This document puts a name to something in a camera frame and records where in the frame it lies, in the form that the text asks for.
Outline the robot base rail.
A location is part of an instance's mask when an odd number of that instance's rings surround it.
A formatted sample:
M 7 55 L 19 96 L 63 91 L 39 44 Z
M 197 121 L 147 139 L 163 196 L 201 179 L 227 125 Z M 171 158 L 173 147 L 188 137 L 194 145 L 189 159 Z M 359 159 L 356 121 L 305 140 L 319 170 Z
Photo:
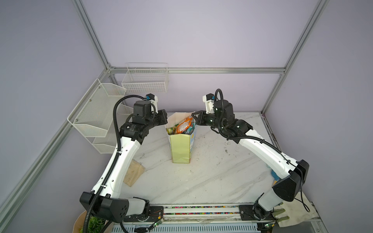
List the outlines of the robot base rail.
M 151 205 L 147 216 L 128 216 L 115 223 L 113 233 L 271 233 L 273 228 L 297 225 L 318 215 L 294 211 L 283 205 L 263 220 L 254 216 L 251 203 Z

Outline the white paper gift bag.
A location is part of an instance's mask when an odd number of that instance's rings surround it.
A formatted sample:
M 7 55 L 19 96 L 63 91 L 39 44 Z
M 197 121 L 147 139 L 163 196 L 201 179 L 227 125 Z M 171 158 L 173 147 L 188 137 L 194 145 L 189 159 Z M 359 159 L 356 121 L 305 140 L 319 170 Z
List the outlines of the white paper gift bag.
M 174 113 L 168 117 L 165 128 L 173 127 L 176 124 L 179 124 L 185 118 L 191 116 L 192 113 Z M 182 134 L 174 134 L 168 135 L 168 140 L 170 143 L 170 150 L 172 154 L 172 162 L 176 164 L 189 164 L 191 160 L 191 152 L 194 144 L 194 140 L 196 138 L 197 126 L 194 121 L 192 123 L 195 124 L 195 129 L 192 135 Z

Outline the green snack bag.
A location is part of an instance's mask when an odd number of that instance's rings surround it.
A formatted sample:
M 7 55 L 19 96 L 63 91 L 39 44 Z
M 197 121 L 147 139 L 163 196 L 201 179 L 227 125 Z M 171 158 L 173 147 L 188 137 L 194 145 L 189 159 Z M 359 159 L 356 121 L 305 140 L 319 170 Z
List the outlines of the green snack bag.
M 166 129 L 167 134 L 168 134 L 169 136 L 170 136 L 170 135 L 177 134 L 177 127 L 178 127 L 178 124 L 174 125 L 173 127 L 167 128 L 167 129 Z

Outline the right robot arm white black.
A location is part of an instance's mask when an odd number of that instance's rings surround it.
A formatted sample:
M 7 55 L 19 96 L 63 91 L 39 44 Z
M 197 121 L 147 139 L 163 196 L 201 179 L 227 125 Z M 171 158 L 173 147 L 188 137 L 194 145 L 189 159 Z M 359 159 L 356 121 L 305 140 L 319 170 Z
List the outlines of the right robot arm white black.
M 298 194 L 302 194 L 309 170 L 308 162 L 287 156 L 260 136 L 249 123 L 235 117 L 225 117 L 220 110 L 214 113 L 198 111 L 191 115 L 197 125 L 209 126 L 226 140 L 232 140 L 253 152 L 279 177 L 279 181 L 253 204 L 253 218 L 264 220 L 274 207 L 284 201 L 292 202 Z

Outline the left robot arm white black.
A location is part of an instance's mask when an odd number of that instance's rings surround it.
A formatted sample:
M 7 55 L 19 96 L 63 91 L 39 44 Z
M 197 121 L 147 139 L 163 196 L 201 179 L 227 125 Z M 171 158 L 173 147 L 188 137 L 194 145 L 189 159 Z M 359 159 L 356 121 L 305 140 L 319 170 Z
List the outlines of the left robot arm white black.
M 137 98 L 133 113 L 122 126 L 118 126 L 117 109 L 119 104 L 130 98 Z M 123 180 L 134 155 L 139 150 L 150 129 L 167 124 L 167 113 L 157 108 L 157 96 L 147 94 L 128 95 L 119 99 L 113 108 L 113 124 L 116 148 L 100 180 L 90 192 L 83 192 L 80 203 L 86 209 L 83 232 L 88 232 L 89 221 L 95 216 L 108 223 L 122 223 L 128 216 L 138 216 L 142 220 L 149 217 L 150 204 L 142 198 L 121 199 Z

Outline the teal Fox's candy bag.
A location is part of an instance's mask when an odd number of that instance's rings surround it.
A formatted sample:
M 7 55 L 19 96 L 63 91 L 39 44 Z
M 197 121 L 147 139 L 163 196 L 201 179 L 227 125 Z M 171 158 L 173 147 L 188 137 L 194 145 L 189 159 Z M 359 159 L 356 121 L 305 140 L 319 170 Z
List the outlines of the teal Fox's candy bag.
M 184 134 L 186 135 L 192 135 L 195 129 L 195 124 L 192 123 L 185 131 Z

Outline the orange Fox's candy bag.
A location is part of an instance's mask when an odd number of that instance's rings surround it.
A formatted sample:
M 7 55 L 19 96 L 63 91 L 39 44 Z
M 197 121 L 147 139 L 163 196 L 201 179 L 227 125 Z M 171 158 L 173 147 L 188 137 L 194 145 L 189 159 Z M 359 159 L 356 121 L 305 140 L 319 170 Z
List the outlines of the orange Fox's candy bag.
M 184 133 L 192 124 L 192 116 L 189 116 L 182 120 L 175 128 L 175 134 L 182 134 Z

